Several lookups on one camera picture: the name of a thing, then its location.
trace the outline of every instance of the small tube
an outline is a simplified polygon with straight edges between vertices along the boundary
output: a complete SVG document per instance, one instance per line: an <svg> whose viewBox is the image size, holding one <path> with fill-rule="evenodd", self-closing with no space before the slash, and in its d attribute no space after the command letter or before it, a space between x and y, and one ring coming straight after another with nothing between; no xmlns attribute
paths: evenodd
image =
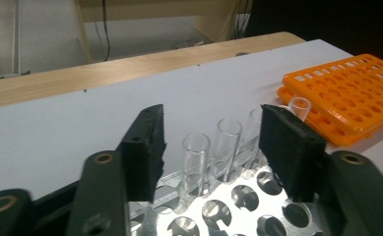
<svg viewBox="0 0 383 236"><path fill-rule="evenodd" d="M182 141L184 169L182 186L184 191L195 197L204 195L210 139L200 133L188 134Z"/></svg>
<svg viewBox="0 0 383 236"><path fill-rule="evenodd" d="M311 102L303 97L295 96L289 101L288 108L296 117L304 122L308 112L310 112Z"/></svg>
<svg viewBox="0 0 383 236"><path fill-rule="evenodd" d="M245 125L243 126L243 133L240 142L244 145L248 142L251 142L254 147L257 147L259 141L259 133L261 130L261 122L262 122L262 110L254 109L250 111L249 116L246 120Z"/></svg>
<svg viewBox="0 0 383 236"><path fill-rule="evenodd" d="M223 182L230 181L232 164L237 154L242 125L233 119L225 118L218 122L214 161L211 174Z"/></svg>

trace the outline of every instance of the rack hole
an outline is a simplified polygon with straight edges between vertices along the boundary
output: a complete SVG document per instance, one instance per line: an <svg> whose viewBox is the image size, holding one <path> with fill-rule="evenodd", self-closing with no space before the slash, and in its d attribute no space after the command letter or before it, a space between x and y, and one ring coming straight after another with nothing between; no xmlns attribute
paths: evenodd
<svg viewBox="0 0 383 236"><path fill-rule="evenodd" d="M367 92L364 92L362 91L360 94L362 94L362 96L364 96L366 99L372 99L373 96Z"/></svg>
<svg viewBox="0 0 383 236"><path fill-rule="evenodd" d="M264 215L258 219L256 232L262 236L287 236L283 224L271 215Z"/></svg>
<svg viewBox="0 0 383 236"><path fill-rule="evenodd" d="M344 102L345 102L345 104L347 104L348 106L356 107L356 104L355 104L352 100L345 99Z"/></svg>
<svg viewBox="0 0 383 236"><path fill-rule="evenodd" d="M209 228L223 230L217 222L220 220L225 226L231 224L231 212L228 206L218 200L208 201L203 206L203 219Z"/></svg>
<svg viewBox="0 0 383 236"><path fill-rule="evenodd" d="M377 88L383 92L383 87L380 87L380 86L379 86L379 87L377 87Z"/></svg>
<svg viewBox="0 0 383 236"><path fill-rule="evenodd" d="M188 217L175 218L168 226L169 235L200 236L200 230L194 220Z"/></svg>
<svg viewBox="0 0 383 236"><path fill-rule="evenodd" d="M341 92L345 92L345 93L349 93L350 90L345 88L345 87L338 87L338 90L340 90Z"/></svg>
<svg viewBox="0 0 383 236"><path fill-rule="evenodd" d="M314 74L316 74L317 76L323 76L324 74L321 73L320 71L314 71Z"/></svg>
<svg viewBox="0 0 383 236"><path fill-rule="evenodd" d="M354 86L354 85L352 85L352 84L347 84L347 87L348 87L349 89L355 89L355 90L357 90L357 87Z"/></svg>
<svg viewBox="0 0 383 236"><path fill-rule="evenodd" d="M381 78L381 79L383 79L383 75L381 75L381 74L378 74L378 73L377 73L376 76L379 77L379 78Z"/></svg>
<svg viewBox="0 0 383 236"><path fill-rule="evenodd" d="M296 76L295 78L296 78L298 81L301 81L301 82L305 81L304 77L302 77L302 76Z"/></svg>
<svg viewBox="0 0 383 236"><path fill-rule="evenodd" d="M383 108L383 102L382 101L376 101L376 104Z"/></svg>
<svg viewBox="0 0 383 236"><path fill-rule="evenodd" d="M323 118L322 120L326 125L331 125L332 122L330 122L330 120L328 120L327 118Z"/></svg>
<svg viewBox="0 0 383 236"><path fill-rule="evenodd" d="M380 110L378 107L374 106L374 105L369 106L369 108L370 108L373 112L381 113L381 110Z"/></svg>
<svg viewBox="0 0 383 236"><path fill-rule="evenodd" d="M313 79L313 76L311 76L311 75L308 74L308 73L304 74L304 76L305 76L306 78L308 78L308 79Z"/></svg>
<svg viewBox="0 0 383 236"><path fill-rule="evenodd" d="M365 99L363 99L363 97L361 97L361 96L359 96L359 95L353 95L352 96L353 97L353 99L355 99L356 101L358 101L358 102L365 102Z"/></svg>
<svg viewBox="0 0 383 236"><path fill-rule="evenodd" d="M355 113L350 113L349 116L356 122L363 122L362 118L360 118L360 116L358 116L357 114Z"/></svg>
<svg viewBox="0 0 383 236"><path fill-rule="evenodd" d="M247 208L249 211L255 210L259 205L259 198L252 188L244 185L234 187L231 191L231 198L239 208Z"/></svg>
<svg viewBox="0 0 383 236"><path fill-rule="evenodd" d="M335 85L336 84L336 82L334 81L334 80L332 80L332 79L330 79L330 78L326 78L326 79L324 79L327 83L329 83L329 84L331 84L331 85Z"/></svg>
<svg viewBox="0 0 383 236"><path fill-rule="evenodd" d="M287 201L283 205L283 213L289 223L298 228L307 227L310 221L308 209L303 204L294 204Z"/></svg>
<svg viewBox="0 0 383 236"><path fill-rule="evenodd" d="M372 114L365 110L365 109L358 109L357 110L361 115L365 116L365 117L368 117L368 118L371 118L372 117Z"/></svg>
<svg viewBox="0 0 383 236"><path fill-rule="evenodd" d="M335 78L335 80L339 81L339 82L342 82L344 81L344 79L340 76L334 76L333 78Z"/></svg>
<svg viewBox="0 0 383 236"><path fill-rule="evenodd" d="M327 86L326 83L321 82L321 81L317 81L316 84L317 84L318 86L321 86L321 87L326 87L326 86Z"/></svg>
<svg viewBox="0 0 383 236"><path fill-rule="evenodd" d="M340 129L336 129L336 133L340 136L345 136L345 132L343 130L340 130Z"/></svg>
<svg viewBox="0 0 383 236"><path fill-rule="evenodd" d="M134 232L142 226L142 222L145 219L145 212L143 207L136 202L129 202L130 212L130 231Z"/></svg>
<svg viewBox="0 0 383 236"><path fill-rule="evenodd" d="M323 99L326 99L326 100L331 100L332 99L332 96L326 92L320 92L319 95L323 98Z"/></svg>
<svg viewBox="0 0 383 236"><path fill-rule="evenodd" d="M367 78L362 78L362 80L367 82L367 83L369 83L369 84L373 84L373 82L371 80L367 79Z"/></svg>
<svg viewBox="0 0 383 236"><path fill-rule="evenodd" d="M176 189L169 186L160 186L155 190L154 204L152 205L154 211L161 214L171 213L178 205L178 192Z"/></svg>
<svg viewBox="0 0 383 236"><path fill-rule="evenodd" d="M335 103L333 103L333 105L334 105L336 108L340 109L340 110L347 111L347 108L346 108L345 105L344 105L343 103L341 103L341 102L335 102Z"/></svg>
<svg viewBox="0 0 383 236"><path fill-rule="evenodd" d="M341 94L338 91L334 90L334 89L329 89L329 94L335 95L335 96L341 96Z"/></svg>
<svg viewBox="0 0 383 236"><path fill-rule="evenodd" d="M268 195L276 196L281 193L283 188L270 172L261 172L257 176L259 188Z"/></svg>

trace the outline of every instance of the white table surface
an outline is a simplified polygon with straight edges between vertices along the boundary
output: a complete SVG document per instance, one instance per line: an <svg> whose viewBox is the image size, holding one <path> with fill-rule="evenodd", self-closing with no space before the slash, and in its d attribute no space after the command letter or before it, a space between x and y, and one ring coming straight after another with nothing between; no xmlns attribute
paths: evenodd
<svg viewBox="0 0 383 236"><path fill-rule="evenodd" d="M160 103L168 143L164 173L180 170L180 142L188 133L213 139L220 119L244 123L259 104L278 104L284 74L347 57L314 40L0 107L0 190L24 188L38 199L72 183L88 156L115 149L140 110ZM364 154L383 172L383 130L343 149Z"/></svg>

